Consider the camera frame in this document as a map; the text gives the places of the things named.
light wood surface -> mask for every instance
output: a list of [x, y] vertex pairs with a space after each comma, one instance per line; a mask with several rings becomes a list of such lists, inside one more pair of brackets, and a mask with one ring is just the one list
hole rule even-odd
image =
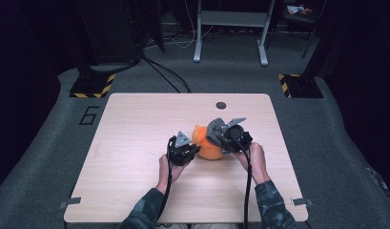
[[[217, 102], [227, 108], [220, 110]], [[66, 222], [121, 222], [158, 181], [158, 160], [168, 139], [181, 131], [192, 137], [195, 124], [221, 117], [241, 122], [266, 154], [268, 172], [297, 221], [308, 213], [291, 198], [302, 198], [298, 181], [267, 94], [112, 94], [72, 193]], [[196, 156], [171, 193], [159, 222], [242, 222], [245, 170], [234, 156]], [[260, 221], [251, 187], [249, 221]]]

camouflage jacket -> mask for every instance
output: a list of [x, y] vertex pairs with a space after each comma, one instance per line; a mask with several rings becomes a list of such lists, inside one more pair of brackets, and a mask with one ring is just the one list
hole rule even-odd
[[[283, 198], [272, 180], [255, 187], [257, 206], [262, 218], [263, 229], [298, 228], [290, 212], [286, 210]], [[151, 189], [133, 208], [120, 228], [155, 228], [164, 195], [157, 189]]]

chair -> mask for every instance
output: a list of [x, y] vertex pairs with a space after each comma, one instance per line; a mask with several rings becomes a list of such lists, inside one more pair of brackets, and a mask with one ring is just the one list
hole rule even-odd
[[[270, 33], [269, 40], [266, 44], [266, 50], [269, 49], [269, 46], [272, 42], [272, 37], [275, 33], [278, 21], [284, 20], [289, 23], [305, 27], [309, 31], [307, 37], [308, 43], [305, 47], [304, 54], [302, 55], [302, 58], [304, 58], [305, 54], [308, 51], [308, 48], [310, 47], [311, 41], [313, 40], [314, 34], [317, 30], [319, 19], [321, 18], [322, 13], [325, 10], [326, 4], [327, 0], [284, 0], [281, 4], [279, 4], [279, 6], [277, 6], [277, 18], [276, 20], [273, 20], [272, 31]], [[287, 11], [287, 6], [299, 5], [303, 5], [305, 9], [310, 9], [312, 10], [312, 12], [309, 14], [301, 14], [299, 12], [290, 14]]]

person's left hand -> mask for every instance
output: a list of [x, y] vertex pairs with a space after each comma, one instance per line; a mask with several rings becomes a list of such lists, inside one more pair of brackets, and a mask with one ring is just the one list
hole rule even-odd
[[[177, 179], [182, 174], [183, 170], [186, 168], [186, 166], [189, 165], [190, 162], [182, 165], [182, 166], [176, 166], [173, 165], [172, 167], [172, 184], [177, 181]], [[165, 195], [165, 192], [167, 190], [168, 186], [168, 158], [166, 155], [163, 155], [159, 158], [159, 180], [156, 184], [155, 188], [159, 190], [161, 193]]]

gray floor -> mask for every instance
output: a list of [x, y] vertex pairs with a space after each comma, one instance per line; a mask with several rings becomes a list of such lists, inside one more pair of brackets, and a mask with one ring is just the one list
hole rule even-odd
[[[313, 228], [390, 228], [390, 199], [373, 181], [367, 171], [369, 165], [345, 133], [337, 103], [323, 79], [317, 78], [323, 99], [286, 98], [282, 92], [277, 75], [302, 73], [312, 52], [301, 59], [305, 44], [299, 37], [275, 35], [267, 51], [268, 67], [260, 66], [257, 37], [247, 35], [205, 41], [198, 64], [193, 62], [194, 44], [186, 49], [167, 45], [165, 53], [158, 48], [147, 49], [145, 54], [179, 73], [193, 93], [271, 96], [301, 192], [315, 203], [308, 209]], [[59, 75], [62, 88], [57, 103], [0, 187], [0, 229], [64, 227], [64, 210], [57, 206], [72, 191], [109, 98], [69, 98], [77, 76], [76, 70]], [[141, 61], [116, 75], [112, 93], [175, 90]], [[91, 110], [97, 113], [93, 125], [78, 125], [89, 106], [98, 107]], [[113, 228], [114, 224], [68, 227]]]

